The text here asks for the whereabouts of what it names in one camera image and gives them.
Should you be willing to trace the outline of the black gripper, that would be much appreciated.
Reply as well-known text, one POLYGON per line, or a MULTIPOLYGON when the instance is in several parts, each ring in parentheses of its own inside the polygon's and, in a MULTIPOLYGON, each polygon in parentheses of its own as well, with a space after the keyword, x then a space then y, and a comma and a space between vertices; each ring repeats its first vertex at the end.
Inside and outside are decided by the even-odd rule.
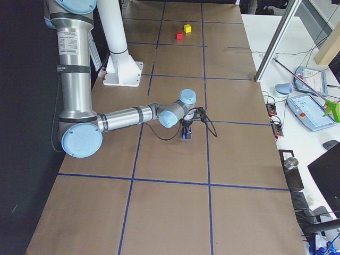
POLYGON ((181 122, 182 126, 182 138, 185 138, 185 133, 187 133, 187 138, 192 138, 191 125, 193 121, 200 120, 203 123, 207 123, 206 111, 202 107, 194 107, 189 110, 189 112, 183 117, 181 122))

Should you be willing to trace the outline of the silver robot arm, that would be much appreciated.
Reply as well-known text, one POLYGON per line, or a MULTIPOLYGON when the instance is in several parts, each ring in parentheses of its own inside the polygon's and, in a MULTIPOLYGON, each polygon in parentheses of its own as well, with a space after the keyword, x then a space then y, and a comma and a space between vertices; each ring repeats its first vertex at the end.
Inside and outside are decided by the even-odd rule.
POLYGON ((93 110, 89 41, 94 10, 108 44, 106 85, 137 87, 141 79, 143 63, 129 54, 118 1, 44 1, 45 24, 57 31, 57 72, 63 92, 58 135, 63 150, 72 157, 86 158, 101 147, 103 133, 153 120, 166 128, 178 125, 183 138, 190 138, 193 121, 208 121, 205 110, 196 106, 196 93, 191 89, 182 90, 169 106, 152 103, 105 114, 93 110))

